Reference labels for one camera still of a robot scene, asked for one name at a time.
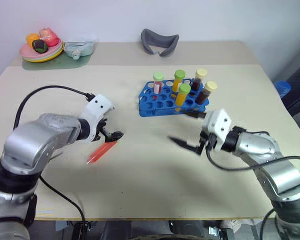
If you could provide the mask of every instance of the plate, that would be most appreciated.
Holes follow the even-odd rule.
[[[49,60],[54,59],[57,56],[59,56],[63,52],[64,47],[65,47],[65,44],[63,43],[61,49],[58,52],[56,52],[54,55],[49,56],[49,57],[44,58],[44,59],[34,60],[34,59],[26,58],[26,57],[23,57],[23,59],[25,61],[31,62],[31,63],[43,63],[43,62],[49,61]]]
[[[49,55],[43,56],[43,57],[36,57],[36,58],[29,58],[29,57],[22,57],[23,59],[28,59],[28,60],[32,60],[32,61],[39,61],[39,60],[45,60],[47,58],[50,58],[52,56],[54,56],[56,53],[58,53],[60,51],[60,49],[63,49],[64,47],[64,43],[60,45],[60,47],[58,49],[56,49],[54,52],[52,52]]]
[[[32,47],[30,47],[27,43],[25,43],[22,48],[20,48],[20,55],[23,58],[27,58],[27,59],[42,59],[42,58],[46,58],[47,56],[50,56],[53,53],[56,53],[59,51],[60,46],[63,45],[63,42],[61,41],[60,38],[58,38],[58,44],[55,46],[51,46],[48,48],[48,51],[46,51],[45,53],[38,53],[36,52]]]

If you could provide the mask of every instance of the brown liquid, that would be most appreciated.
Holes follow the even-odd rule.
[[[197,104],[203,104],[205,100],[207,100],[207,98],[209,97],[210,93],[210,91],[204,88],[202,92],[199,93],[198,97],[195,99],[195,102]]]
[[[191,90],[198,91],[201,84],[201,79],[196,77],[191,85]]]

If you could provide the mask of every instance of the blue test tube rack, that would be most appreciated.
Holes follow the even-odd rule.
[[[193,80],[193,78],[185,78],[182,83],[191,85]],[[171,97],[171,94],[173,94],[173,82],[173,80],[163,80],[160,94],[154,93],[153,81],[148,81],[145,84],[139,94],[139,114],[141,117],[178,115],[183,114],[184,111],[204,112],[206,110],[206,106],[209,104],[208,99],[203,104],[196,103],[196,98],[204,87],[202,83],[198,91],[191,90],[189,92],[183,105],[180,107],[175,105],[176,98]]]

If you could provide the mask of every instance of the yellow cap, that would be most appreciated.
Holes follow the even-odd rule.
[[[204,78],[206,75],[207,75],[208,71],[206,69],[203,69],[203,68],[199,68],[195,71],[195,76],[197,78]]]
[[[207,89],[209,92],[213,92],[218,88],[218,85],[214,81],[207,81],[204,85],[204,88]]]

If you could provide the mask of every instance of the cable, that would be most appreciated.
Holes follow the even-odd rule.
[[[218,165],[216,162],[214,162],[212,160],[212,158],[210,156],[210,150],[209,149],[206,148],[205,152],[206,152],[206,156],[207,156],[209,162],[212,165],[214,165],[218,169],[221,169],[221,170],[224,170],[224,171],[228,171],[228,172],[238,172],[238,171],[253,170],[253,169],[264,167],[264,166],[267,166],[267,165],[270,165],[270,164],[274,164],[274,163],[278,163],[278,162],[282,162],[282,161],[287,161],[287,160],[292,160],[292,159],[298,159],[298,160],[300,160],[300,156],[284,156],[284,157],[280,157],[280,158],[274,159],[272,161],[268,161],[268,162],[256,164],[256,165],[253,165],[253,166],[227,168],[227,167],[223,167],[223,166]]]
[[[20,117],[21,117],[21,113],[27,103],[27,101],[29,100],[29,98],[31,98],[31,96],[33,96],[34,94],[36,94],[37,92],[44,90],[44,89],[66,89],[72,92],[75,92],[77,94],[81,94],[83,96],[86,97],[86,99],[88,100],[88,102],[90,102],[95,95],[93,95],[92,93],[84,93],[82,91],[73,89],[71,87],[67,87],[67,86],[60,86],[60,85],[48,85],[48,86],[43,86],[40,87],[32,92],[30,92],[21,102],[16,115],[15,115],[15,119],[14,119],[14,125],[13,125],[13,129],[17,128],[19,125],[19,121],[20,121]],[[55,192],[56,194],[58,194],[59,196],[61,196],[62,198],[64,198],[65,200],[67,200],[69,203],[71,203],[73,206],[76,207],[76,209],[78,209],[80,215],[81,215],[81,219],[82,219],[82,225],[83,225],[83,232],[82,232],[82,236],[83,236],[83,240],[86,240],[86,218],[85,215],[82,211],[82,209],[71,199],[69,199],[67,196],[63,195],[61,192],[59,192],[57,189],[55,189],[53,186],[51,186],[49,183],[46,182],[46,180],[44,180],[44,178],[42,176],[39,177],[39,179],[43,182],[44,185],[46,185],[49,189],[51,189],[53,192]]]
[[[17,112],[16,112],[16,115],[15,115],[15,120],[14,120],[14,125],[13,125],[13,129],[15,129],[16,127],[18,127],[19,125],[19,120],[20,120],[20,116],[21,116],[21,112],[22,110],[24,109],[25,105],[26,105],[26,102],[29,100],[29,98],[31,98],[31,96],[33,96],[34,94],[36,94],[37,92],[40,92],[41,90],[44,90],[44,89],[66,89],[66,90],[69,90],[69,91],[72,91],[72,92],[75,92],[77,94],[81,94],[81,95],[84,95],[86,97],[86,99],[90,102],[91,99],[93,99],[95,96],[93,94],[90,94],[90,93],[84,93],[82,91],[79,91],[79,90],[76,90],[76,89],[73,89],[71,87],[67,87],[67,86],[60,86],[60,85],[48,85],[48,86],[43,86],[43,87],[39,87],[38,89],[30,92],[24,99],[23,101],[21,102]]]
[[[248,133],[248,134],[267,134],[268,136],[270,136],[270,133],[268,133],[267,131],[246,131],[246,133]]]
[[[81,208],[74,202],[72,201],[70,198],[68,198],[67,196],[65,196],[64,194],[62,194],[61,192],[59,192],[57,189],[55,189],[53,186],[51,186],[49,183],[46,182],[46,180],[43,179],[42,176],[39,177],[39,179],[41,180],[41,182],[44,183],[44,185],[46,185],[49,189],[51,189],[53,192],[55,192],[56,194],[58,194],[60,197],[64,198],[65,200],[67,200],[69,203],[71,203],[73,206],[76,207],[76,209],[78,209],[81,218],[82,218],[82,225],[83,225],[83,239],[86,239],[86,218],[84,215],[84,212],[81,210]]]
[[[272,208],[270,211],[268,211],[268,213],[264,216],[262,223],[261,223],[261,227],[260,227],[260,240],[264,239],[264,227],[266,224],[267,219],[269,218],[269,216],[275,211],[274,208]]]

